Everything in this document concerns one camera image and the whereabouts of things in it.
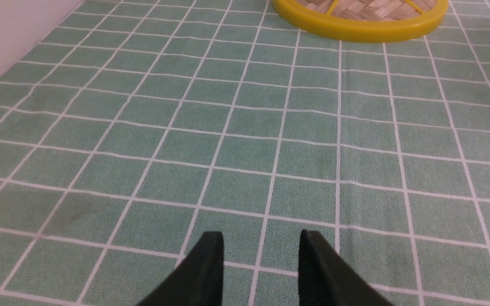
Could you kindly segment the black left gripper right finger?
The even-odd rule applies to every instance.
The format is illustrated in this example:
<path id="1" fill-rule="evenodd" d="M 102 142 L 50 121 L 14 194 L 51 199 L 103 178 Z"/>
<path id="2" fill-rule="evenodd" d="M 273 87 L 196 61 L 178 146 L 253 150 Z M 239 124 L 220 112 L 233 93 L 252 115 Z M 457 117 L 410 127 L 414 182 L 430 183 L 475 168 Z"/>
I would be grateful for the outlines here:
<path id="1" fill-rule="evenodd" d="M 298 253 L 300 306 L 391 306 L 319 231 L 302 230 Z"/>

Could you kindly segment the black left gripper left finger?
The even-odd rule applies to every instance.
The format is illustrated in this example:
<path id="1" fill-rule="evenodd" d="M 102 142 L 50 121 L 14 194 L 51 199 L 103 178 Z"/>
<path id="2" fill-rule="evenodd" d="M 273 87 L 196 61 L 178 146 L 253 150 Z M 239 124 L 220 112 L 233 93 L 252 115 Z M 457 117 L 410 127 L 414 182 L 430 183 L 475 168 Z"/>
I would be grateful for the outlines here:
<path id="1" fill-rule="evenodd" d="M 139 306 L 221 306 L 224 285 L 224 238 L 206 231 L 189 254 Z"/>

